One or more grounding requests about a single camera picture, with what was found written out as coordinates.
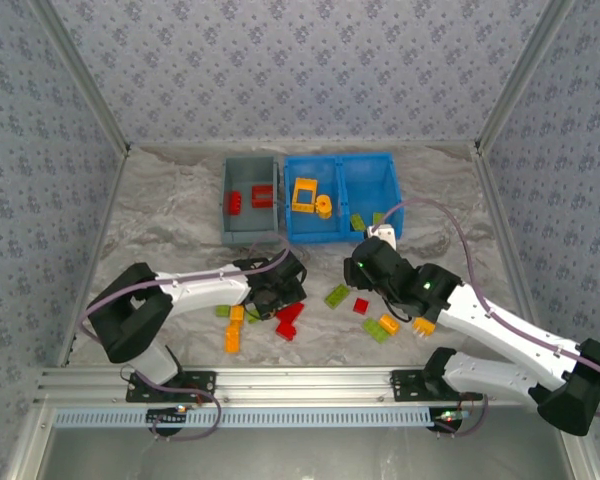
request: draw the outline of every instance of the metal frame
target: metal frame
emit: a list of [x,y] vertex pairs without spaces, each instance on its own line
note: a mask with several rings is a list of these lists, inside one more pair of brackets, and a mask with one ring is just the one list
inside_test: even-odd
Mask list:
[[29,0],[29,5],[47,32],[47,35],[49,35],[49,40],[56,47],[60,58],[62,58],[62,62],[71,73],[76,86],[100,123],[104,134],[115,148],[117,154],[124,154],[127,151],[127,142],[124,139],[122,130],[118,126],[118,122],[116,122],[113,113],[111,113],[102,93],[100,93],[87,65],[82,60],[78,49],[71,40],[71,36],[62,23],[58,12],[49,0]]
[[73,306],[73,310],[71,311],[71,321],[68,323],[67,330],[65,331],[64,341],[62,342],[62,348],[60,349],[60,354],[56,362],[57,365],[65,366],[69,362],[71,347],[75,340],[76,321],[78,320],[80,314],[84,312],[84,310],[87,307],[87,302],[89,300],[89,288],[91,287],[91,282],[93,282],[93,277],[96,274],[96,268],[98,266],[98,260],[100,259],[100,254],[102,253],[102,249],[104,248],[104,241],[107,236],[107,230],[109,229],[111,214],[113,212],[113,204],[118,196],[120,182],[122,181],[122,174],[124,172],[124,167],[126,165],[128,157],[128,152],[124,152],[120,157],[120,161],[118,162],[118,168],[116,169],[116,173],[114,174],[113,185],[111,186],[109,198],[107,199],[104,217],[102,218],[102,221],[100,223],[100,229],[96,234],[95,246],[93,248],[93,251],[91,252],[91,258],[89,258],[89,263],[87,264],[86,275],[82,281],[82,284],[80,285],[80,290],[78,291],[78,298],[76,299],[76,303]]
[[[209,367],[195,367],[204,370]],[[336,414],[406,414],[407,420],[420,415],[424,407],[448,406],[448,402],[396,403],[389,382],[390,372],[402,367],[227,367],[214,368],[217,372],[216,396],[229,411],[271,413],[324,411]],[[45,450],[57,418],[64,418],[73,410],[78,414],[137,414],[147,405],[125,403],[127,384],[116,367],[49,368],[42,372],[34,395],[34,406],[27,416],[22,435],[14,452],[7,478],[9,480],[36,479],[42,467]],[[514,402],[495,401],[493,408],[516,405]],[[171,404],[153,404],[151,408]],[[199,410],[213,415],[214,407],[206,404]],[[422,427],[419,422],[403,421],[403,426]],[[355,423],[345,426],[357,426]],[[137,428],[137,422],[123,426]],[[377,421],[374,426],[387,426]],[[566,456],[576,480],[600,479],[600,462],[589,438],[563,435]]]
[[575,0],[551,0],[542,12],[478,136],[477,142],[481,154],[489,153],[498,133],[527,88],[533,73],[553,43],[554,37],[574,3]]
[[[507,216],[498,194],[491,167],[480,150],[476,152],[475,161],[478,179],[482,191],[485,193],[485,202],[494,225],[496,241],[502,255],[507,280],[512,288],[519,314],[529,323],[539,325],[541,322],[532,300],[531,289],[524,275],[522,262],[515,247],[513,234],[509,222],[507,222]],[[591,436],[574,437],[563,432],[561,436],[569,463],[573,469],[574,478],[576,480],[600,480],[600,458]]]

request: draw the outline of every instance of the gray bin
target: gray bin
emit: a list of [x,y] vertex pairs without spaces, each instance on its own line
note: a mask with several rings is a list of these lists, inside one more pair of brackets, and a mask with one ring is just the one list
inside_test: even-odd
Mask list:
[[[278,233],[278,182],[278,162],[274,157],[225,159],[220,197],[224,245],[250,245],[264,233]],[[255,185],[273,185],[273,208],[251,206],[251,187]],[[227,213],[231,192],[240,192],[242,195],[240,215]],[[276,241],[275,238],[268,238],[263,243]]]

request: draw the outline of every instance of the green lego brick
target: green lego brick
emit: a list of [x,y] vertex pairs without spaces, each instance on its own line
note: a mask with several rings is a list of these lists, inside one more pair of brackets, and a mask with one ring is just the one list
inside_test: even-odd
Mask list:
[[373,214],[373,224],[377,225],[382,221],[382,217],[384,217],[384,213],[374,212]]
[[364,328],[365,331],[378,343],[384,343],[390,336],[389,333],[373,318],[367,318],[367,320],[362,324],[362,328]]
[[229,305],[218,305],[216,307],[216,317],[228,317],[231,307]]
[[347,298],[350,290],[344,285],[340,284],[333,291],[327,295],[327,298],[324,299],[324,303],[329,305],[329,308],[335,310],[335,308],[342,303],[342,301]]
[[354,213],[353,215],[351,215],[350,220],[351,226],[356,232],[364,232],[367,229],[359,213]]
[[256,323],[256,322],[260,321],[260,319],[258,317],[256,317],[255,315],[253,315],[251,312],[248,312],[247,310],[245,310],[245,313],[247,314],[247,322]]

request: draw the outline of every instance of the black bracket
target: black bracket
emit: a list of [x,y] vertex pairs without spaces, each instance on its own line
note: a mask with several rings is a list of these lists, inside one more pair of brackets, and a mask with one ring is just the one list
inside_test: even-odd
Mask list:
[[[216,389],[216,372],[183,371],[164,384],[172,388],[197,388],[213,395]],[[202,395],[189,393],[169,393],[156,390],[140,380],[135,373],[129,377],[127,403],[209,403],[210,399]]]
[[[187,419],[186,413],[178,413],[175,408],[162,408],[162,409],[150,409],[147,410],[147,414],[145,415],[146,423],[151,425],[157,423],[169,423],[169,424],[184,424]],[[161,437],[170,437],[178,433],[182,428],[175,427],[156,427],[156,433]]]
[[393,370],[391,388],[396,402],[459,402],[480,401],[482,394],[458,393],[451,388],[433,392],[427,388],[423,370]]

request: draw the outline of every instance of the red lego brick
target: red lego brick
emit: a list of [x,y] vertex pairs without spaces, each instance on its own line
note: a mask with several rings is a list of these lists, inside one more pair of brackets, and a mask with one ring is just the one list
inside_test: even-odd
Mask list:
[[240,192],[231,192],[229,195],[229,215],[240,215],[242,210],[242,195]]
[[363,300],[362,298],[356,298],[356,303],[353,306],[353,311],[359,313],[360,315],[364,315],[367,313],[367,308],[369,308],[369,302]]
[[251,206],[253,208],[272,208],[273,185],[254,185],[251,187]]
[[304,303],[294,303],[276,313],[276,318],[280,320],[281,323],[288,323],[291,325],[295,319],[298,318],[298,315],[300,315],[303,308]]
[[280,325],[278,325],[278,328],[276,328],[276,333],[284,338],[287,342],[290,342],[293,340],[293,337],[296,336],[296,327],[290,323],[280,322]]

